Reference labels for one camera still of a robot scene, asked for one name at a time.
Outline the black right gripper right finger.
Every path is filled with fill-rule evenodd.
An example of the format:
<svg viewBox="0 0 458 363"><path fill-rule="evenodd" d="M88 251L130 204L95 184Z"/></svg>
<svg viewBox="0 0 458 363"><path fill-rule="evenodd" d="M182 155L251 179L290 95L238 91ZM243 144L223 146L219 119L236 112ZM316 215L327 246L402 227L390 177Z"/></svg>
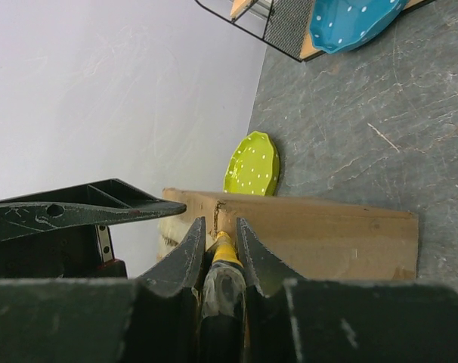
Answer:
<svg viewBox="0 0 458 363"><path fill-rule="evenodd" d="M244 218L237 218L237 251L246 279L251 362L295 362L290 308L283 282L301 277L275 256Z"/></svg>

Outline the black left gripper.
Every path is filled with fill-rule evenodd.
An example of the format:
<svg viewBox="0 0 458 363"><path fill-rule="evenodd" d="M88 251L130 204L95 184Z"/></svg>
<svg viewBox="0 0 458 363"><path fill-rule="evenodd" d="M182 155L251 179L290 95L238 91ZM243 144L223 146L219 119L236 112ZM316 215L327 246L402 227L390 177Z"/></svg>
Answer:
<svg viewBox="0 0 458 363"><path fill-rule="evenodd" d="M0 278L124 278L107 226L186 210L117 178L0 200Z"/></svg>

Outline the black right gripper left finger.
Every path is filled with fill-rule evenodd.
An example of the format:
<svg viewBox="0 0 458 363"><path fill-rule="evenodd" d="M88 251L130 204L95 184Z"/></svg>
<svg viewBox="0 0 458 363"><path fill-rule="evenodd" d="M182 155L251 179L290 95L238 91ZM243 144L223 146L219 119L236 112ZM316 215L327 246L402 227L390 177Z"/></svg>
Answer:
<svg viewBox="0 0 458 363"><path fill-rule="evenodd" d="M206 251L206 220L138 278L132 315L133 362L194 362Z"/></svg>

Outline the brown cardboard express box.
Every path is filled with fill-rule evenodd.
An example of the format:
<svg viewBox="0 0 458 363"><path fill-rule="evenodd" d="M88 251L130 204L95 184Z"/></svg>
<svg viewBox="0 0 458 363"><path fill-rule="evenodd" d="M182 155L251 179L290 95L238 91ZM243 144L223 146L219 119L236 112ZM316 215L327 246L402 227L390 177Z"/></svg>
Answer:
<svg viewBox="0 0 458 363"><path fill-rule="evenodd" d="M259 240L307 278L413 280L419 219L410 212L344 204L316 197L263 197L166 188L164 199L186 205L159 222L158 259L183 239L197 217L206 220L206 245L218 232L232 238L244 218Z"/></svg>

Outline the yellow utility knife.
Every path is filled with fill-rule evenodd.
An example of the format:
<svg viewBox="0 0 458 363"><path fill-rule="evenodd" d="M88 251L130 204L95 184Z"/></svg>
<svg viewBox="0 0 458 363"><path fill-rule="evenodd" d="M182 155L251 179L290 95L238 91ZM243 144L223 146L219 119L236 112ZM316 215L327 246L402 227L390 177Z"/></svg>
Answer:
<svg viewBox="0 0 458 363"><path fill-rule="evenodd" d="M203 283L199 362L241 362L246 335L246 281L230 235L220 231Z"/></svg>

